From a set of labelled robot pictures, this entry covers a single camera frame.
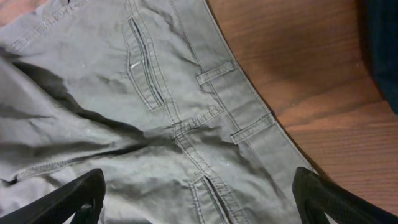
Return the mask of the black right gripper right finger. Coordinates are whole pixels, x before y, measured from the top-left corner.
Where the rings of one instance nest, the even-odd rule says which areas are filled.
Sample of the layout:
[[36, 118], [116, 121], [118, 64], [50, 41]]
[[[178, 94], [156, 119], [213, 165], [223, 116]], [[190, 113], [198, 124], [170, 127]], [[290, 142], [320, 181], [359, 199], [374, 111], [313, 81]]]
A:
[[295, 172], [292, 191], [303, 224], [397, 224], [393, 215], [304, 168]]

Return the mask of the grey shorts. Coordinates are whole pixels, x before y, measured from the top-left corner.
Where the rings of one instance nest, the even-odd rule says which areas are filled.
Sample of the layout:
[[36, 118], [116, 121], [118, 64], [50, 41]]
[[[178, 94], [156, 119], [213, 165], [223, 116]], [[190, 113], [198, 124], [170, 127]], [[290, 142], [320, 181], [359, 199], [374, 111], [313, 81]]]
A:
[[204, 0], [47, 1], [1, 29], [1, 214], [99, 168], [101, 223], [300, 223], [306, 158]]

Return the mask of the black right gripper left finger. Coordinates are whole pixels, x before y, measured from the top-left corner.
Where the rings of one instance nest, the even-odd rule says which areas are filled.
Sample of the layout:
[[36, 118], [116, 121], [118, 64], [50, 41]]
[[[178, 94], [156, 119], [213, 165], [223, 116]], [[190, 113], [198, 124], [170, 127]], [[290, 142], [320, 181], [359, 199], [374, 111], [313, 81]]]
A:
[[103, 208], [106, 184], [103, 171], [93, 169], [46, 196], [1, 217], [1, 223], [96, 224]]

